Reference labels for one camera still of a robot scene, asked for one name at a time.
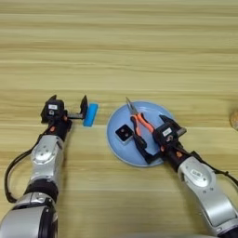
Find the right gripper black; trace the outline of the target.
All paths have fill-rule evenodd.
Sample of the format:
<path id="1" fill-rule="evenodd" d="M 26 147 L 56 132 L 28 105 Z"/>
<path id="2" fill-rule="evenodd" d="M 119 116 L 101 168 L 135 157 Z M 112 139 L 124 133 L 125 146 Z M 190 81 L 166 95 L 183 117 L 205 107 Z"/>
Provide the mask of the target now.
<path id="1" fill-rule="evenodd" d="M 159 117 L 164 123 L 173 125 L 175 122 L 173 119 L 160 114 Z M 134 142 L 139 153 L 145 159 L 148 164 L 151 164 L 156 159 L 164 160 L 170 152 L 182 153 L 182 146 L 179 144 L 179 137 L 185 134 L 187 130 L 183 127 L 174 128 L 169 127 L 158 127 L 152 133 L 152 137 L 155 143 L 159 146 L 159 151 L 156 154 L 150 154 L 146 151 L 146 141 L 136 134 L 133 135 Z"/>

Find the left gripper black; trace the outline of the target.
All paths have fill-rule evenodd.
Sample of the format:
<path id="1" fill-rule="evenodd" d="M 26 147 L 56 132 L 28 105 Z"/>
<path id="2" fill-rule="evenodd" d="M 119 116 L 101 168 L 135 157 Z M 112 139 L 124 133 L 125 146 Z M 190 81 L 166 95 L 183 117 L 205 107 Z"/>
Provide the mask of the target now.
<path id="1" fill-rule="evenodd" d="M 49 100 L 55 100 L 57 95 L 53 95 L 49 98 Z M 69 124 L 72 120 L 84 120 L 86 118 L 88 108 L 87 96 L 84 96 L 81 105 L 80 105 L 80 112 L 68 112 L 67 110 L 64 111 L 63 115 L 63 122 Z"/>

